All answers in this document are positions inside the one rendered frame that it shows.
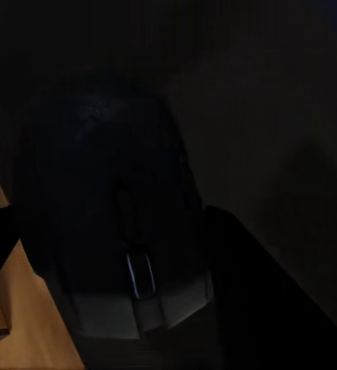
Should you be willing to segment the mouse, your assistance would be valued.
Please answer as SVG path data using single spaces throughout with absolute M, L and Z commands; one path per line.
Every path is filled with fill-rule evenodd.
M 210 302 L 203 201 L 149 79 L 87 65 L 49 80 L 25 108 L 13 161 L 20 241 L 77 333 L 139 339 Z

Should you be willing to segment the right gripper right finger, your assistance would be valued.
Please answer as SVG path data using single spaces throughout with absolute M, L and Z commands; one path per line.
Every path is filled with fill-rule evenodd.
M 205 208 L 226 370 L 337 370 L 337 326 L 230 212 Z

